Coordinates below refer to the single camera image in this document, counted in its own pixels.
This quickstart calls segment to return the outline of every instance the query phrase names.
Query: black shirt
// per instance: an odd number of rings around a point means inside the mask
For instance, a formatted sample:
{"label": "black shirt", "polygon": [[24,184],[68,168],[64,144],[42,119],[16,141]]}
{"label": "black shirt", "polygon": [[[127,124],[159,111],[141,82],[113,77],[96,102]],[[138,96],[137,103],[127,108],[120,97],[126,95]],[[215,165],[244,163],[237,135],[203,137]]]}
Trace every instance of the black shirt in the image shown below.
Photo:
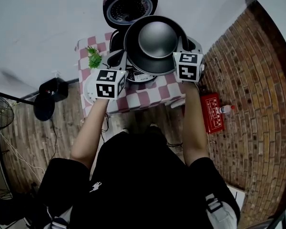
{"label": "black shirt", "polygon": [[82,163],[56,158],[42,180],[38,195],[52,216],[73,206],[70,228],[212,228],[210,194],[228,203],[239,220],[239,207],[211,159],[187,167],[155,135],[114,136],[101,147],[91,181],[89,174]]}

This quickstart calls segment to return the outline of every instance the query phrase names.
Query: small plant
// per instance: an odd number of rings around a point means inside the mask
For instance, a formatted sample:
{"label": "small plant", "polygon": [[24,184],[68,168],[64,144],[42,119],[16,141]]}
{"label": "small plant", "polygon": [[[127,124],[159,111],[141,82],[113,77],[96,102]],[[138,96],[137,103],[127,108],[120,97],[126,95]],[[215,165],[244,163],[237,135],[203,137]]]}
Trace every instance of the small plant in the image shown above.
{"label": "small plant", "polygon": [[97,67],[99,67],[102,61],[102,56],[99,55],[99,51],[97,49],[92,48],[90,46],[88,46],[86,50],[88,52],[89,68],[96,69]]}

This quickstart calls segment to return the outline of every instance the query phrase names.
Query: red box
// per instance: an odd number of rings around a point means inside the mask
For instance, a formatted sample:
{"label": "red box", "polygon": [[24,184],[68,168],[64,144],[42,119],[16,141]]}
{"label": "red box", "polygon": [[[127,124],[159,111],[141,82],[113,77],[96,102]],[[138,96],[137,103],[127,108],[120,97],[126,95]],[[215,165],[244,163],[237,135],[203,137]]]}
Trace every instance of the red box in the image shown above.
{"label": "red box", "polygon": [[225,128],[223,116],[216,113],[216,109],[220,107],[218,94],[201,96],[200,101],[206,132],[210,134],[223,130]]}

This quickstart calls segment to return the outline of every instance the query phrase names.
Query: white sneaker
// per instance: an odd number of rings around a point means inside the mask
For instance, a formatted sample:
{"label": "white sneaker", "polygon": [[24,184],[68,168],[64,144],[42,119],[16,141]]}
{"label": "white sneaker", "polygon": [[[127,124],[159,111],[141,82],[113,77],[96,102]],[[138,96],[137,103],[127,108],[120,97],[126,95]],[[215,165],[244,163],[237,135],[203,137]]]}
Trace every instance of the white sneaker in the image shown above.
{"label": "white sneaker", "polygon": [[159,128],[159,126],[157,125],[157,124],[155,124],[155,123],[151,123],[150,125],[149,125],[149,127],[158,127]]}
{"label": "white sneaker", "polygon": [[121,132],[126,132],[127,134],[129,134],[129,131],[128,131],[127,128],[124,128]]}

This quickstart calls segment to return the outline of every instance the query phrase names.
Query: person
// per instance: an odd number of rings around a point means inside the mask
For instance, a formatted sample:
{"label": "person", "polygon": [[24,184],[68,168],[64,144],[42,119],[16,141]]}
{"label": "person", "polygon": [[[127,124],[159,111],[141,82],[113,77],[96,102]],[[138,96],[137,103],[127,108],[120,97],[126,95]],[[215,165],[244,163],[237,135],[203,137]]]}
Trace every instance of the person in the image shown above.
{"label": "person", "polygon": [[45,228],[59,228],[55,219],[71,229],[237,227],[239,207],[209,158],[195,84],[186,83],[185,164],[152,125],[144,134],[121,132],[105,142],[89,180],[107,105],[108,100],[95,101],[70,159],[49,163],[38,193],[49,217]]}

